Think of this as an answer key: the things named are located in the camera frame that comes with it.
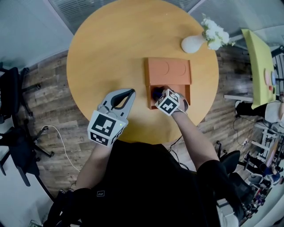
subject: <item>orange box lid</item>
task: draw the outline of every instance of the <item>orange box lid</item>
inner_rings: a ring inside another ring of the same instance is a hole
[[[184,59],[146,58],[146,86],[191,84],[190,62]]]

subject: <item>black and white marker cube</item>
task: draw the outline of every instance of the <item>black and white marker cube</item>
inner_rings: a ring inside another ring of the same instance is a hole
[[[127,125],[128,120],[125,118],[120,116],[114,118],[95,110],[88,126],[88,136],[90,140],[109,147],[122,134]]]
[[[179,95],[173,92],[171,89],[163,91],[162,96],[156,102],[155,106],[170,116],[179,107]]]

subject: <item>wooden floor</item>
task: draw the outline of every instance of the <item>wooden floor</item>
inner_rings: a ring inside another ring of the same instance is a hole
[[[255,148],[251,145],[243,147],[238,144],[237,132],[233,129],[235,102],[225,100],[223,95],[231,90],[252,91],[251,69],[247,64],[249,58],[233,47],[218,51],[217,56],[220,71],[218,92],[210,111],[198,127],[213,144],[219,140],[228,152],[238,149],[243,156],[246,151],[254,151]],[[29,119],[29,129],[33,135],[36,135],[44,125],[56,126],[66,145],[67,155],[74,166],[81,169],[94,143],[89,141],[87,136],[89,122],[78,109],[70,93],[66,77],[66,59],[67,52],[64,52],[31,67],[23,87],[40,82],[42,88],[25,94],[25,100],[33,111],[34,117],[27,117],[21,107],[18,118],[20,122],[23,122],[25,118]],[[261,138],[261,131],[254,129],[253,123],[245,119],[237,119],[235,128],[238,130],[240,144],[245,138],[250,141],[252,139],[259,141]],[[41,156],[41,161],[38,162],[40,177],[51,194],[55,196],[61,188],[74,187],[78,171],[67,159],[55,129],[50,127],[49,131],[40,138],[38,146],[55,153],[50,159]],[[182,139],[173,146],[173,149],[182,163],[194,169]],[[240,167],[237,171],[243,178],[248,176],[248,173],[242,171]]]

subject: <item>chair leg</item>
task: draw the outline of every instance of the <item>chair leg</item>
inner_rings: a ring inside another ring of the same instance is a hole
[[[44,151],[44,150],[42,150],[41,148],[39,148],[37,145],[33,145],[33,147],[34,147],[34,149],[35,150],[37,150],[37,151],[39,151],[39,152],[41,152],[42,154],[44,154],[45,156],[47,156],[47,157],[49,157],[49,158],[51,158],[53,155],[54,155],[54,152],[53,151],[51,151],[51,153],[49,154],[49,153],[47,153],[46,151]]]
[[[4,171],[3,165],[4,165],[5,161],[8,159],[9,156],[10,156],[10,151],[8,151],[8,152],[4,155],[4,157],[2,158],[2,160],[0,161],[0,169],[1,169],[1,171],[2,171],[2,173],[3,173],[4,175],[6,175],[6,173],[5,173],[5,171]]]
[[[43,127],[43,128],[39,131],[39,133],[37,133],[37,135],[36,135],[35,137],[33,137],[32,140],[33,140],[35,143],[37,143],[39,137],[41,136],[41,134],[42,134],[44,131],[46,131],[46,130],[48,130],[48,127],[47,127],[47,126]]]
[[[32,141],[32,137],[31,137],[30,131],[28,130],[28,119],[24,119],[24,128],[25,128],[28,140]]]
[[[23,93],[23,92],[26,92],[26,91],[29,91],[29,90],[31,90],[31,89],[34,89],[34,88],[36,88],[37,90],[39,90],[39,89],[41,88],[40,83],[37,83],[37,84],[31,85],[31,86],[29,86],[29,87],[23,88],[23,89],[22,89],[22,93]]]
[[[23,95],[20,95],[20,103],[23,105],[23,107],[24,107],[25,110],[27,111],[28,115],[29,115],[30,117],[32,117],[32,116],[33,116],[33,112],[31,112],[30,109],[29,109],[29,107],[27,106],[27,104],[26,104],[26,102],[25,102],[25,100],[24,100],[24,98],[23,98]]]
[[[220,158],[221,157],[222,144],[220,143],[220,141],[217,141],[216,144],[219,145],[217,156],[218,156],[218,158]]]
[[[17,167],[17,169],[18,169],[18,171],[19,171],[19,173],[20,173],[20,175],[21,175],[21,177],[22,177],[24,183],[25,183],[28,187],[30,187],[31,184],[30,184],[30,182],[28,181],[28,178],[27,178],[26,174],[24,173],[23,169],[22,169],[20,166],[16,166],[16,167]]]

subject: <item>wrist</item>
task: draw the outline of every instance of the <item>wrist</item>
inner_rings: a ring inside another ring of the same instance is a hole
[[[92,158],[98,158],[98,157],[107,157],[110,156],[112,150],[112,146],[110,147],[106,147],[104,145],[101,144],[96,144],[96,146],[94,147],[91,157]]]
[[[181,112],[181,111],[176,111],[176,112],[173,112],[172,113],[172,117],[175,121],[178,121],[179,119],[183,119],[183,118],[187,118],[188,119],[188,116]]]

